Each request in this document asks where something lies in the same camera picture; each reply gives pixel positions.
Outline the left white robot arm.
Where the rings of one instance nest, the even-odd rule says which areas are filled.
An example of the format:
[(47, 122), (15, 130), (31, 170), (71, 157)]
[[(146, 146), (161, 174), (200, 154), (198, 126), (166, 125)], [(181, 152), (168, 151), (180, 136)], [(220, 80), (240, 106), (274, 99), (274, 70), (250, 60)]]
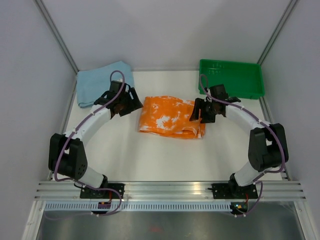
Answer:
[(97, 198), (105, 198), (109, 193), (108, 178), (89, 167), (85, 146), (115, 115), (122, 117), (142, 107), (135, 88), (128, 84), (103, 93), (76, 127), (50, 138), (48, 168), (54, 179), (73, 180), (91, 188)]

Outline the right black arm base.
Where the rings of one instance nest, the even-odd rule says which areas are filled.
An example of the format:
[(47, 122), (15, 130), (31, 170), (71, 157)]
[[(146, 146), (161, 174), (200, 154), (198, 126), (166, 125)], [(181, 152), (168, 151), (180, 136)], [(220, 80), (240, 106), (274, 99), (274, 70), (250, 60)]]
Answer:
[(212, 192), (213, 198), (217, 200), (246, 200), (257, 199), (258, 192), (255, 185), (250, 184), (247, 186), (239, 186), (233, 173), (228, 182), (225, 183), (212, 183), (211, 187), (207, 188)]

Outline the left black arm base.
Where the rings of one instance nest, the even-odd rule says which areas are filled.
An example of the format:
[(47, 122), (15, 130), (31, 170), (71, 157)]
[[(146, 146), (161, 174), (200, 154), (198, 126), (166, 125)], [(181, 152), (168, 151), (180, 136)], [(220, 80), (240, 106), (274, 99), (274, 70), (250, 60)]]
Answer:
[[(107, 185), (107, 188), (112, 189), (116, 192), (118, 192), (123, 198), (123, 195), (125, 193), (125, 184), (123, 183), (109, 183)], [(109, 199), (111, 198), (119, 200), (120, 197), (114, 192), (110, 190), (96, 190), (91, 189), (88, 187), (84, 187), (80, 192), (80, 198), (81, 199)]]

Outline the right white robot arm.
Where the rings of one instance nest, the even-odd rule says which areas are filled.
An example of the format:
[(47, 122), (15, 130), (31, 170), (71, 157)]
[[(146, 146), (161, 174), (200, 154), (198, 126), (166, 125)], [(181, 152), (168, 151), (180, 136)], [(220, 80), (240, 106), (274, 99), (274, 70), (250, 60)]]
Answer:
[(236, 123), (249, 135), (248, 162), (230, 179), (228, 193), (233, 198), (240, 198), (246, 192), (246, 186), (257, 182), (265, 174), (281, 172), (288, 161), (288, 148), (284, 127), (260, 120), (246, 109), (237, 97), (224, 101), (196, 98), (190, 121), (214, 123), (216, 116)]

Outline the orange tie-dye trousers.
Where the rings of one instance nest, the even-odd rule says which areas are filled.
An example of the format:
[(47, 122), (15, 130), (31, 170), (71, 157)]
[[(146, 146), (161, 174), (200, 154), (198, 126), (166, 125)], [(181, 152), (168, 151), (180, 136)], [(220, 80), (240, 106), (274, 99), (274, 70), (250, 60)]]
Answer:
[(138, 131), (162, 137), (201, 139), (206, 125), (190, 121), (195, 102), (173, 96), (147, 96), (138, 123)]

